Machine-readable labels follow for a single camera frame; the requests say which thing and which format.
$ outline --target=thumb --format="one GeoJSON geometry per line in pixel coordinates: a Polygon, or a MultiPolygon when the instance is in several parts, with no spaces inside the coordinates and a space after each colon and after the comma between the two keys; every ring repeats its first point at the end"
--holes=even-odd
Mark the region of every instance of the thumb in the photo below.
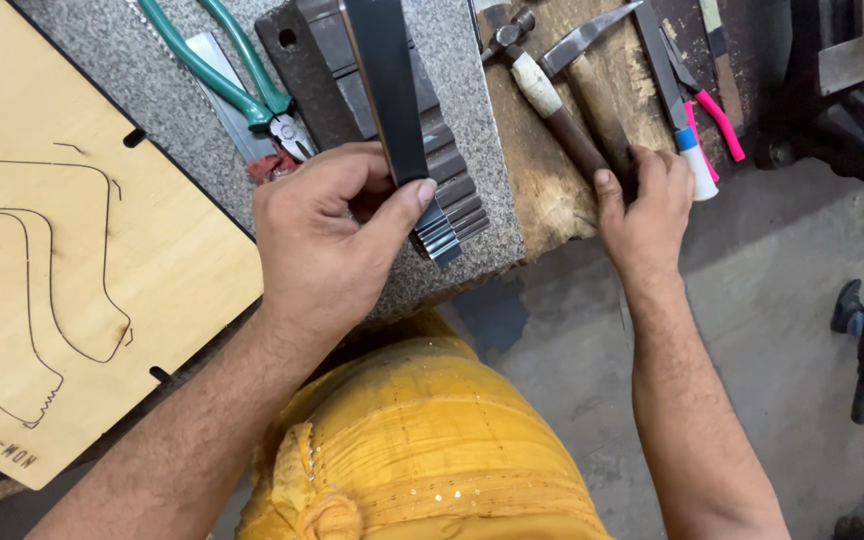
{"type": "Polygon", "coordinates": [[[391,197],[355,233],[364,250],[392,264],[419,217],[435,197],[438,186],[432,178],[410,181],[392,193],[391,197]]]}
{"type": "Polygon", "coordinates": [[[595,171],[595,193],[599,199],[599,229],[613,227],[625,216],[625,202],[622,202],[622,186],[609,169],[595,171]]]}

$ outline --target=hand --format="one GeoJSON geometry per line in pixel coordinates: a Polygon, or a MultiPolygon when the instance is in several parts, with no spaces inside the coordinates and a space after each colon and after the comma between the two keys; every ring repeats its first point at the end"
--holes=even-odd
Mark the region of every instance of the hand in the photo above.
{"type": "Polygon", "coordinates": [[[641,289],[679,278],[679,251],[689,225],[695,174],[675,153],[632,146],[638,198],[626,210],[622,186],[608,170],[595,172],[599,232],[625,288],[641,289]]]}
{"type": "Polygon", "coordinates": [[[396,254],[434,195],[433,179],[396,190],[378,143],[320,153],[255,190],[262,332],[320,362],[376,305],[396,254]]]}

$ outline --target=hammer handle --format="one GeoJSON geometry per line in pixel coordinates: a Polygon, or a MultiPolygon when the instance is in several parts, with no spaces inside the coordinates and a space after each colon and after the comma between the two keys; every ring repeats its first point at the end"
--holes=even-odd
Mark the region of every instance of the hammer handle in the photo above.
{"type": "Polygon", "coordinates": [[[559,92],[546,73],[531,55],[523,53],[512,63],[511,75],[562,150],[579,169],[582,178],[591,186],[595,171],[607,169],[609,164],[563,106],[559,92]]]}
{"type": "Polygon", "coordinates": [[[635,199],[636,168],[629,153],[629,137],[618,119],[616,103],[607,92],[597,88],[601,77],[595,74],[586,55],[579,55],[566,66],[565,76],[572,95],[576,97],[582,110],[588,130],[621,182],[623,192],[630,199],[635,199]]]}

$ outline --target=fingernail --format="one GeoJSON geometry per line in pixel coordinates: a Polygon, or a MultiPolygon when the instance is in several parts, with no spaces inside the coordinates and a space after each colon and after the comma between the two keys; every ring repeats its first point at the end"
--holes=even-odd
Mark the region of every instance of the fingernail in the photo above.
{"type": "Polygon", "coordinates": [[[593,178],[595,179],[595,184],[598,184],[599,186],[605,186],[609,183],[609,171],[605,169],[599,169],[595,171],[595,176],[593,178]]]}
{"type": "Polygon", "coordinates": [[[435,189],[438,188],[439,183],[432,178],[421,179],[420,182],[422,185],[418,188],[418,203],[425,208],[435,197],[435,189]]]}

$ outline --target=shoe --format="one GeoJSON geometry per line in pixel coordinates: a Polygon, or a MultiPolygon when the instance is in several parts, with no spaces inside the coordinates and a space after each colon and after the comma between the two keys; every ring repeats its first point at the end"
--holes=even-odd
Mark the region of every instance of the shoe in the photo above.
{"type": "Polygon", "coordinates": [[[835,334],[847,334],[849,321],[856,312],[864,313],[864,305],[858,299],[858,291],[862,289],[862,279],[853,279],[842,286],[839,297],[835,300],[835,309],[828,327],[835,334]]]}

